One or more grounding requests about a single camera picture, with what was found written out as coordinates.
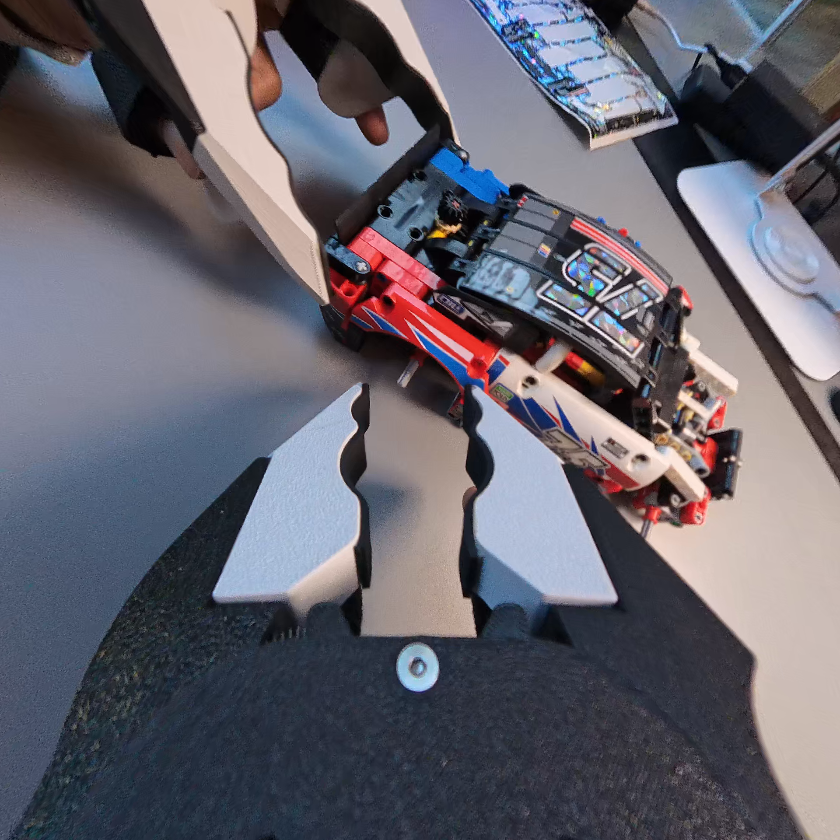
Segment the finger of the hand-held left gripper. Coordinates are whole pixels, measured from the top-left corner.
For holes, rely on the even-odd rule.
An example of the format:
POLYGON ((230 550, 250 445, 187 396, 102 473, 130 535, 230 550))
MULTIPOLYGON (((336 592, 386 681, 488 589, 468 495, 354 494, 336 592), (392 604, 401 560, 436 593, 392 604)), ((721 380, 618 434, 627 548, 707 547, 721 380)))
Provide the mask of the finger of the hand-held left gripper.
POLYGON ((250 97, 250 62, 259 37, 255 3, 143 5, 203 124, 193 152, 198 164, 269 252, 319 305, 328 305, 329 268, 319 234, 250 97))
POLYGON ((424 131, 459 140, 446 97, 402 2, 294 1, 280 34, 323 104, 356 119, 400 99, 424 131))

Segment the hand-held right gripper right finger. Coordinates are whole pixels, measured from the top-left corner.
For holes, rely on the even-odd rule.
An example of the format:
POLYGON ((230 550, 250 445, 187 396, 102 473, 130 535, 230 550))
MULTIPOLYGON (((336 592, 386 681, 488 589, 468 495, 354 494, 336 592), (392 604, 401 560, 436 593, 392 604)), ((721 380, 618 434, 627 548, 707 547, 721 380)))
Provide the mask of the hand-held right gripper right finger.
POLYGON ((553 606, 613 607, 618 594, 560 460, 479 388, 465 390, 465 504, 458 567, 477 632, 501 605, 539 632, 553 606))

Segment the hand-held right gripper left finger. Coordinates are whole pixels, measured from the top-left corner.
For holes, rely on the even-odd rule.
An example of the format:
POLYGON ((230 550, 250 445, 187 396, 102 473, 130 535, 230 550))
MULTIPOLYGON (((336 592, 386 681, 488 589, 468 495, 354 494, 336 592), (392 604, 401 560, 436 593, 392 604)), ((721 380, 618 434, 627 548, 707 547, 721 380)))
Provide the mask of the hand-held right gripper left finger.
POLYGON ((335 603, 361 630, 371 533, 366 470, 370 389, 349 388, 276 448, 215 584, 216 604, 279 603, 289 623, 335 603))

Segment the holographic sticker sheet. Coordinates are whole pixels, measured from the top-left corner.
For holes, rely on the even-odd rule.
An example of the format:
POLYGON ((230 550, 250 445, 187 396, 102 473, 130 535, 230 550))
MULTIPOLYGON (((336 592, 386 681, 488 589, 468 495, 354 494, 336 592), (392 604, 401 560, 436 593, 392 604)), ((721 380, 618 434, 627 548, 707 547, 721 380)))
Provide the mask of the holographic sticker sheet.
POLYGON ((511 57, 592 150, 677 125, 667 97, 583 2, 473 1, 511 57))

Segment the red blue black lego car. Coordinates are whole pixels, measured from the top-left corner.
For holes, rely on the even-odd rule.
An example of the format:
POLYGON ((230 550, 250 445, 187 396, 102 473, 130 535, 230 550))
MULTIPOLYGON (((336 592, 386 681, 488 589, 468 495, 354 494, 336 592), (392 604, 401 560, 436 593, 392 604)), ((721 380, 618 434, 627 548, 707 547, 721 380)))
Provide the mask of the red blue black lego car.
POLYGON ((428 131, 335 224, 325 243, 331 335, 379 333, 481 390, 605 494, 643 533, 704 523, 733 498, 742 431, 724 429, 737 379, 686 330, 683 287, 624 228, 469 164, 428 131))

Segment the person's left hand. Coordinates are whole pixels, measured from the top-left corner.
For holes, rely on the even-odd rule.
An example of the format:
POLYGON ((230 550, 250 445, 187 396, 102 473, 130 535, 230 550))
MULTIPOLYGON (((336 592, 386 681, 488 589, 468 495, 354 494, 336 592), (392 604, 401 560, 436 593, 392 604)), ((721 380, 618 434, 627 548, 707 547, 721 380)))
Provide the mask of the person's left hand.
MULTIPOLYGON (((253 106, 257 112, 262 112, 281 96, 280 73, 267 47, 265 32, 279 30, 282 13, 273 3, 256 2, 256 14, 260 34, 250 58, 248 82, 253 106)), ((382 106, 362 113, 355 121, 364 137, 373 145, 383 145, 388 141, 390 133, 382 106)))

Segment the white metal book stand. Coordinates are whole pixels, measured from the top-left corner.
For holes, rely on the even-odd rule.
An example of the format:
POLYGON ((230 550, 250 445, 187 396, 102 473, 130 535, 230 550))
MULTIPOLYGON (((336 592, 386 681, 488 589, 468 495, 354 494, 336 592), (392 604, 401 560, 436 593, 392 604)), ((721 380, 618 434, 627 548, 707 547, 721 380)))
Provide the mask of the white metal book stand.
POLYGON ((835 121, 775 174, 746 161, 685 169, 679 194, 791 362, 826 382, 839 372, 839 268, 785 193, 838 139, 835 121))

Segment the black power adapter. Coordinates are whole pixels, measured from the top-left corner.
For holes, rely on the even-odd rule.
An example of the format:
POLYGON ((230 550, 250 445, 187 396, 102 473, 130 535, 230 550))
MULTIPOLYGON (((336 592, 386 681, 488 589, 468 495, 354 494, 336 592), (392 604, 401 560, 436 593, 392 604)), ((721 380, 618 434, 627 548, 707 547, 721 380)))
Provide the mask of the black power adapter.
POLYGON ((829 123, 768 60, 751 71, 706 45, 716 69, 697 58, 676 111, 744 160, 777 172, 829 123))

